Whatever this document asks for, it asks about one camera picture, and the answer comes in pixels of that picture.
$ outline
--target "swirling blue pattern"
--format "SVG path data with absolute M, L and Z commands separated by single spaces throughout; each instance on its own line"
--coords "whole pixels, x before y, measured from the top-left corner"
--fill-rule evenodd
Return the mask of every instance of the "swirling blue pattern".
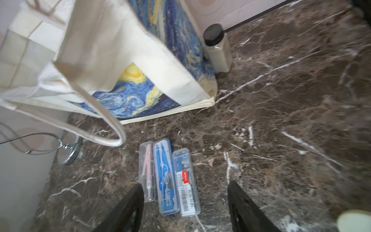
M 128 0 L 128 2 L 145 28 L 161 39 L 196 80 L 202 76 L 216 82 L 214 70 L 203 56 L 202 43 L 178 0 Z M 152 106 L 143 107 L 147 94 L 153 88 L 154 84 L 148 78 L 143 83 L 118 81 L 112 91 L 95 92 L 93 96 L 120 120 L 157 114 L 180 106 L 162 94 L 156 98 Z M 86 103 L 75 104 L 94 112 Z

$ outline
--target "clear plastic case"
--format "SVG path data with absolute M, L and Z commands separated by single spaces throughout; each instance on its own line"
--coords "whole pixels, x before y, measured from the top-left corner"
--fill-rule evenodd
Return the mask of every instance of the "clear plastic case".
M 139 145 L 138 183 L 143 187 L 144 202 L 153 202 L 156 199 L 156 184 L 152 141 Z
M 172 166 L 170 140 L 164 138 L 154 143 L 153 151 L 159 211 L 163 216 L 177 213 L 180 207 Z
M 173 152 L 173 167 L 180 202 L 180 215 L 196 216 L 201 212 L 200 200 L 193 175 L 190 152 L 183 148 Z

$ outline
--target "barcode sticker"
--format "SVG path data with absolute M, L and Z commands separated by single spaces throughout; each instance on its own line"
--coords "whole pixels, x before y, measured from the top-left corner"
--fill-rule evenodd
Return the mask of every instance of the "barcode sticker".
M 187 176 L 186 183 L 184 183 L 184 175 Z M 194 199 L 192 194 L 191 185 L 188 182 L 188 173 L 187 171 L 180 171 L 177 173 L 178 179 L 178 192 L 180 196 L 180 210 L 182 216 L 193 215 L 196 213 L 194 207 Z

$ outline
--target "chrome base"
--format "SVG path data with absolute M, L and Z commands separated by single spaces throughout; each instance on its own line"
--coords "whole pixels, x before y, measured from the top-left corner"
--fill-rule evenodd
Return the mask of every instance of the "chrome base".
M 63 145 L 57 150 L 57 161 L 60 165 L 69 165 L 71 164 L 80 154 L 82 145 L 82 138 L 77 136 L 74 144 Z M 66 159 L 59 156 L 61 150 L 70 151 Z

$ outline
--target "bag handle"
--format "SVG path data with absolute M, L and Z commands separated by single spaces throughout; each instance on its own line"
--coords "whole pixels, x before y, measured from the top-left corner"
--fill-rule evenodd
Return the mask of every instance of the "bag handle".
M 103 107 L 101 103 L 99 103 L 93 96 L 91 96 L 89 93 L 87 93 L 84 89 L 82 89 L 80 86 L 78 86 L 75 83 L 69 83 L 70 87 L 74 90 L 74 92 L 78 95 L 80 95 L 82 98 L 86 100 L 86 103 L 93 108 L 100 116 L 102 116 L 103 120 L 107 122 L 111 128 L 115 130 L 117 133 L 119 139 L 109 139 L 104 138 L 98 135 L 91 134 L 83 129 L 80 129 L 76 126 L 73 126 L 71 124 L 68 124 L 66 122 L 63 122 L 61 120 L 52 118 L 48 116 L 47 114 L 38 112 L 33 109 L 29 109 L 28 107 L 25 107 L 24 104 L 21 103 L 10 103 L 6 102 L 4 106 L 10 110 L 14 110 L 20 113 L 23 113 L 25 115 L 28 115 L 32 118 L 35 118 L 37 120 L 40 120 L 42 122 L 48 123 L 50 125 L 53 125 L 55 127 L 58 127 L 60 129 L 69 131 L 71 133 L 74 133 L 78 136 L 81 136 L 87 140 L 90 140 L 94 143 L 98 143 L 105 146 L 110 147 L 118 147 L 122 145 L 126 141 L 126 132 L 124 127 L 121 125 L 121 123 L 115 118 L 106 108 Z

